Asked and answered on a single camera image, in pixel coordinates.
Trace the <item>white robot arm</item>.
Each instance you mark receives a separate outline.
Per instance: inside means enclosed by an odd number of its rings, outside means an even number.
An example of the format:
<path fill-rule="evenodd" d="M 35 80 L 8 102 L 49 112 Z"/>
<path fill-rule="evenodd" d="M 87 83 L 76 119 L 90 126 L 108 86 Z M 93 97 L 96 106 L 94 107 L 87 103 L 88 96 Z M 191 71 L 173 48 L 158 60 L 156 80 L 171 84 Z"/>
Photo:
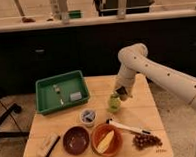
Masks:
<path fill-rule="evenodd" d="M 196 110 L 196 77 L 153 62 L 147 59 L 147 55 L 148 48 L 143 43 L 124 47 L 118 53 L 121 66 L 116 76 L 114 91 L 120 95 L 120 100 L 123 101 L 132 96 L 135 75 L 140 72 Z"/>

